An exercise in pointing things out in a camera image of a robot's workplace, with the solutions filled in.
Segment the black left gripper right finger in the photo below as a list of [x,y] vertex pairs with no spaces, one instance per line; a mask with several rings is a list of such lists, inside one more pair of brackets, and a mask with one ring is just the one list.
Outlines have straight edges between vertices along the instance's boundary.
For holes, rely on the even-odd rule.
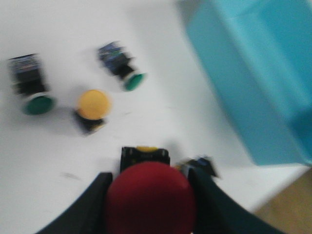
[[191,169],[188,180],[195,192],[194,234],[281,234],[230,198],[202,169]]

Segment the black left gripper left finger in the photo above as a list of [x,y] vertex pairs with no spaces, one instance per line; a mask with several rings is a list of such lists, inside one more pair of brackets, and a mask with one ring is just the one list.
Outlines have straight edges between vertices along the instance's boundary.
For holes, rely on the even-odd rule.
[[105,234],[104,199],[113,181],[111,172],[102,172],[55,220],[38,231],[39,234]]

